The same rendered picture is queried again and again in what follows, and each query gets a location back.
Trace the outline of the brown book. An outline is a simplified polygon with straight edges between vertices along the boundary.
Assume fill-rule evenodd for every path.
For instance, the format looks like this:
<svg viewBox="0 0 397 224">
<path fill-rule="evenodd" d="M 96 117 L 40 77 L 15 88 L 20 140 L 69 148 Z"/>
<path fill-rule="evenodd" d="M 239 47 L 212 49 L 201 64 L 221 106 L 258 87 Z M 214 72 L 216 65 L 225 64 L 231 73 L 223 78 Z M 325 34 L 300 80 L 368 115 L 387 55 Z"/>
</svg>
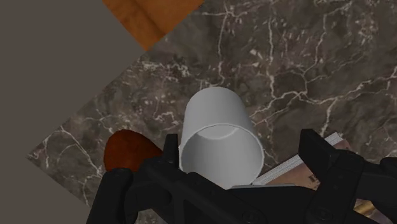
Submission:
<svg viewBox="0 0 397 224">
<path fill-rule="evenodd" d="M 334 136 L 323 139 L 335 149 L 345 150 L 336 148 Z M 305 224 L 305 212 L 320 182 L 297 154 L 261 175 L 253 184 L 270 187 L 276 199 L 271 204 L 275 217 L 269 216 L 268 224 Z M 380 224 L 393 224 L 369 200 L 357 199 L 354 210 Z"/>
</svg>

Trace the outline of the orange wooden furniture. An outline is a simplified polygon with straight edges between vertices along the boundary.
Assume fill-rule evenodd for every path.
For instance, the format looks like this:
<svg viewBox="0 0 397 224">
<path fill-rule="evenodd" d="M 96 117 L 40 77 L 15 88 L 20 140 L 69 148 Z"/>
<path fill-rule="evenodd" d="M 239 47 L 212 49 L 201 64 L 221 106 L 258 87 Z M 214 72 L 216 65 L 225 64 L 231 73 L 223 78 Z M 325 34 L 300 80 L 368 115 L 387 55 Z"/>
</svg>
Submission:
<svg viewBox="0 0 397 224">
<path fill-rule="evenodd" d="M 102 0 L 144 50 L 149 50 L 204 1 Z"/>
</svg>

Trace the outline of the white cylindrical cup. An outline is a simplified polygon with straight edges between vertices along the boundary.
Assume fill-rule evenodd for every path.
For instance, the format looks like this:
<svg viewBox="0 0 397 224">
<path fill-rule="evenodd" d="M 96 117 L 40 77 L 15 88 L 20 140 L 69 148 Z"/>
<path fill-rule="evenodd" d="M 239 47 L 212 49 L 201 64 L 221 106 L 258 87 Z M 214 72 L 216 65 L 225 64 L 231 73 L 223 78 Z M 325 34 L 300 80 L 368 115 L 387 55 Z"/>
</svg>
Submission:
<svg viewBox="0 0 397 224">
<path fill-rule="evenodd" d="M 223 87 L 198 91 L 185 109 L 179 167 L 218 186 L 250 185 L 264 164 L 263 146 L 241 98 Z"/>
</svg>

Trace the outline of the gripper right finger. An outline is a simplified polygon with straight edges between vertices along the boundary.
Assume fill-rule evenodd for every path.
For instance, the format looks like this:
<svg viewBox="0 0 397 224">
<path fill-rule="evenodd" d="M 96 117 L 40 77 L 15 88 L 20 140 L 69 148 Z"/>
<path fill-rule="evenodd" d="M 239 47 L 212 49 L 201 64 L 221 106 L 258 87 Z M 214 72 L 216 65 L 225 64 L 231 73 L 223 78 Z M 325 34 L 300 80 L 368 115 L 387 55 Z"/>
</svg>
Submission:
<svg viewBox="0 0 397 224">
<path fill-rule="evenodd" d="M 338 150 L 312 129 L 300 133 L 298 155 L 319 180 L 304 216 L 305 224 L 380 224 L 354 210 L 369 200 L 397 224 L 397 157 L 379 164 L 349 150 Z"/>
</svg>

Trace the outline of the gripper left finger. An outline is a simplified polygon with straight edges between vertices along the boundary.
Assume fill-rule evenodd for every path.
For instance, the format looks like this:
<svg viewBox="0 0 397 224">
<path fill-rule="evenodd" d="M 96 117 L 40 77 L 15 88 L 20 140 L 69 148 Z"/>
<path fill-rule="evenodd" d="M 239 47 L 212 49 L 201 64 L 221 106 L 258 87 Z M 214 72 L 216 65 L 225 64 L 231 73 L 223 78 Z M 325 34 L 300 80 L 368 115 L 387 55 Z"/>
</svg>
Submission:
<svg viewBox="0 0 397 224">
<path fill-rule="evenodd" d="M 146 209 L 168 224 L 258 224 L 258 212 L 247 202 L 179 169 L 177 135 L 167 135 L 161 150 L 161 156 L 145 159 L 137 171 L 106 171 L 86 224 L 135 224 Z"/>
</svg>

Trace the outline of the reddish brown round object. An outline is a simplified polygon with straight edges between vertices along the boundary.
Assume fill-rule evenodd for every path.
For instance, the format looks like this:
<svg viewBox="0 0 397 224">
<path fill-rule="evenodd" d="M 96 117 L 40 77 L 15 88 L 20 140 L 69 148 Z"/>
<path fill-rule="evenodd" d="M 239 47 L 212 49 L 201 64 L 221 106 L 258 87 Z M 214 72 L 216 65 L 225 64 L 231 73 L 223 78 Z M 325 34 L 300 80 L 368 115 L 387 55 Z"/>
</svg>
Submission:
<svg viewBox="0 0 397 224">
<path fill-rule="evenodd" d="M 112 134 L 104 150 L 106 171 L 128 168 L 137 171 L 147 158 L 159 157 L 162 150 L 144 135 L 132 130 L 119 130 Z"/>
</svg>

